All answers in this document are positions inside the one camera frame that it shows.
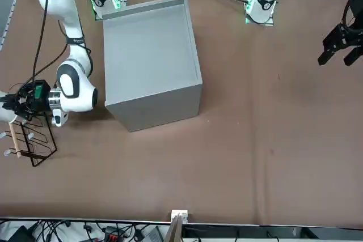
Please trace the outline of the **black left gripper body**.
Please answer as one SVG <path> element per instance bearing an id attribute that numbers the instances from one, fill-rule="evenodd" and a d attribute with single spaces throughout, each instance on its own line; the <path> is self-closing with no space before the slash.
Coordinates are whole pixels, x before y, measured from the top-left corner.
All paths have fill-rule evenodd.
<path id="1" fill-rule="evenodd" d="M 337 46 L 362 45 L 362 0 L 348 0 L 336 26 Z"/>

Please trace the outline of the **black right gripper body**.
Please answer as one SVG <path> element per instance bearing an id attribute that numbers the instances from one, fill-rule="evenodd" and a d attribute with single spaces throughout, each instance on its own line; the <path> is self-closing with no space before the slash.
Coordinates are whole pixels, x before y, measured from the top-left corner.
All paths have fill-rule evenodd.
<path id="1" fill-rule="evenodd" d="M 18 93 L 21 102 L 16 114 L 21 117 L 33 117 L 49 112 L 49 93 L 50 86 L 43 79 L 27 83 Z"/>

